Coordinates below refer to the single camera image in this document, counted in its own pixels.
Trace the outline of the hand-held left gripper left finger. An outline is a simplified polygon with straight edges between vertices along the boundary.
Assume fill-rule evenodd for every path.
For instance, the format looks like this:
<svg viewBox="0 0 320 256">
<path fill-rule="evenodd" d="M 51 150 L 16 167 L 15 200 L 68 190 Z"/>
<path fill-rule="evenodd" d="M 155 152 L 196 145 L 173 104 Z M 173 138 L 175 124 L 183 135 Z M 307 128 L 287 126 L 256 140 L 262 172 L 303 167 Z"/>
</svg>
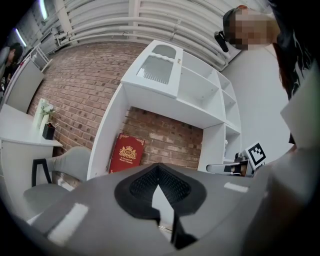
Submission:
<svg viewBox="0 0 320 256">
<path fill-rule="evenodd" d="M 41 246 L 59 256 L 164 256 L 175 247 L 155 220 L 124 211 L 114 195 L 117 184 L 144 167 L 92 178 L 34 219 Z"/>
</svg>

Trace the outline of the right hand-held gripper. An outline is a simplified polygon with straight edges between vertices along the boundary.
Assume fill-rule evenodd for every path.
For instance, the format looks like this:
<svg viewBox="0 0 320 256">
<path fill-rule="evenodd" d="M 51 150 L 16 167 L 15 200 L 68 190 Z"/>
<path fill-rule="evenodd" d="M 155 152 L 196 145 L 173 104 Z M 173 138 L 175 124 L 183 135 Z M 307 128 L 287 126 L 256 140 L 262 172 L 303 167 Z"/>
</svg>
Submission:
<svg viewBox="0 0 320 256">
<path fill-rule="evenodd" d="M 242 152 L 236 153 L 234 163 L 208 164 L 206 171 L 212 174 L 230 175 L 235 170 L 242 177 L 253 177 L 256 170 L 265 164 L 265 160 L 266 154 L 257 141 Z"/>
</svg>

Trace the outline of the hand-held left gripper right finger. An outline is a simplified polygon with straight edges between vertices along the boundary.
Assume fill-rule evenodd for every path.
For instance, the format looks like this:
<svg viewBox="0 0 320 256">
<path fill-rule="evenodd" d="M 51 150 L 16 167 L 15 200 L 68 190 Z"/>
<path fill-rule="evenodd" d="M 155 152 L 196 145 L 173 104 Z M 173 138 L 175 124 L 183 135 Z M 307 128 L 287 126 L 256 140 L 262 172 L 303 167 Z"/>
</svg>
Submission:
<svg viewBox="0 0 320 256">
<path fill-rule="evenodd" d="M 269 171 L 254 177 L 212 174 L 160 163 L 160 187 L 173 210 L 169 256 L 260 256 L 266 247 L 259 226 Z"/>
</svg>

